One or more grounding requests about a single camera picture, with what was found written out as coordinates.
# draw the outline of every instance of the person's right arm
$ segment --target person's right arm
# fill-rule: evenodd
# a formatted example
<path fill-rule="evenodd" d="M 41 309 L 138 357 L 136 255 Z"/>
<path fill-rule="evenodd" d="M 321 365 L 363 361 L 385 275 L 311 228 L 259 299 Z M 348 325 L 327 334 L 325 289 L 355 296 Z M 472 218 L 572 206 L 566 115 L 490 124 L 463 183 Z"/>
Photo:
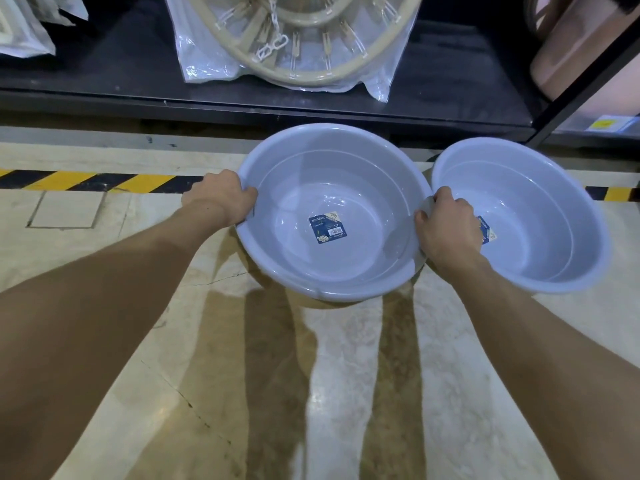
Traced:
<path fill-rule="evenodd" d="M 640 472 L 640 369 L 492 270 L 468 202 L 448 187 L 416 213 L 425 254 L 452 284 L 484 351 L 562 480 Z"/>

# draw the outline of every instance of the hazard tape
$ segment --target hazard tape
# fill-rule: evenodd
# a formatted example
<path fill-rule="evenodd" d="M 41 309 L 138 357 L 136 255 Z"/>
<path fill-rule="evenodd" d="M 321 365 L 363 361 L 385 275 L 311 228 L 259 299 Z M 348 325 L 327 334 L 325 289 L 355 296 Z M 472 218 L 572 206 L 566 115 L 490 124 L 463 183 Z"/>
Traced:
<path fill-rule="evenodd" d="M 0 169 L 0 189 L 181 194 L 201 180 L 202 177 L 187 175 Z M 640 187 L 587 186 L 585 190 L 594 200 L 640 202 Z"/>

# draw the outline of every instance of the blue plastic basin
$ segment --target blue plastic basin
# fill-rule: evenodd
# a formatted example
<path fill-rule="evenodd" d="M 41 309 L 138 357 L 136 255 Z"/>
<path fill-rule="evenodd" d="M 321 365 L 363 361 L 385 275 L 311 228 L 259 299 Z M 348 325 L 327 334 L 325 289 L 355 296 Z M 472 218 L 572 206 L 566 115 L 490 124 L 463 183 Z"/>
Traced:
<path fill-rule="evenodd" d="M 424 263 L 413 211 L 431 188 L 379 136 L 333 124 L 286 129 L 259 144 L 238 174 L 259 191 L 238 236 L 286 287 L 359 301 L 394 290 Z"/>
<path fill-rule="evenodd" d="M 611 260 L 600 209 L 567 172 L 544 155 L 496 138 L 448 147 L 431 174 L 484 218 L 495 239 L 482 246 L 493 268 L 533 292 L 567 293 L 599 279 Z"/>

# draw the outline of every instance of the product label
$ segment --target product label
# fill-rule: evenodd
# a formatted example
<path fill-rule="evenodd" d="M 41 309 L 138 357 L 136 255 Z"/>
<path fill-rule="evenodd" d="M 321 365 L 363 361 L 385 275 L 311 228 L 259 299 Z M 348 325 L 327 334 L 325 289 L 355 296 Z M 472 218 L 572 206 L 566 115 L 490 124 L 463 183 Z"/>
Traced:
<path fill-rule="evenodd" d="M 480 216 L 478 216 L 478 220 L 480 221 L 480 230 L 482 231 L 483 245 L 485 245 L 487 242 L 496 240 L 498 236 L 496 236 L 491 227 L 489 227 L 489 224 L 487 224 L 486 221 Z"/>
<path fill-rule="evenodd" d="M 595 120 L 587 131 L 599 133 L 622 133 L 638 120 L 635 116 L 610 116 L 604 115 Z"/>
<path fill-rule="evenodd" d="M 340 222 L 337 212 L 309 217 L 309 224 L 311 224 L 311 229 L 314 230 L 318 244 L 347 237 L 347 232 L 344 230 L 344 225 Z"/>

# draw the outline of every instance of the marble floor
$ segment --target marble floor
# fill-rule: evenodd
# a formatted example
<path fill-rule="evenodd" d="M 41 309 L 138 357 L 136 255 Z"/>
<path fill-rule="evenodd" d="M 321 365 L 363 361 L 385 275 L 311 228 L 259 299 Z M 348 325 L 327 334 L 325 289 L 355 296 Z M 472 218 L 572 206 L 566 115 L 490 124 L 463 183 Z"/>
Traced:
<path fill-rule="evenodd" d="M 203 174 L 247 151 L 0 142 L 0 168 Z M 584 184 L 639 175 L 573 170 Z M 0 190 L 0 287 L 169 216 L 179 196 L 109 193 L 93 228 L 26 228 L 40 192 Z M 602 202 L 603 282 L 537 296 L 640 366 L 640 209 Z M 233 230 L 208 240 L 55 480 L 555 479 L 452 288 L 425 268 L 329 305 L 261 274 Z"/>

